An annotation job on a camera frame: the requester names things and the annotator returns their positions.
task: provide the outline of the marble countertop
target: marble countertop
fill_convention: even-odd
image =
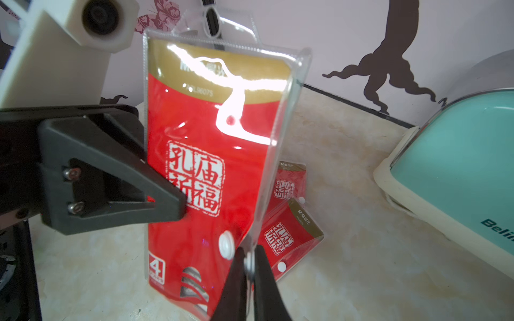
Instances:
[[[307,164],[326,238],[278,283],[294,320],[514,319],[514,280],[375,184],[405,130],[303,89],[283,159]],[[44,320],[190,320],[144,279],[143,225],[63,236],[33,217],[30,229]]]

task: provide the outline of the red pencil pack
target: red pencil pack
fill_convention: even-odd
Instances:
[[[300,203],[305,202],[306,185],[307,166],[305,164],[280,161],[265,220],[272,214],[275,207],[285,200],[297,198]]]
[[[311,215],[290,198],[270,214],[262,226],[259,244],[264,247],[275,279],[280,279],[324,238]]]
[[[210,33],[209,10],[223,39]],[[242,17],[208,6],[187,11],[171,33],[144,34],[148,164],[187,197],[180,221],[148,226],[149,283],[202,320],[235,249],[258,242],[310,63],[308,50],[262,45]]]

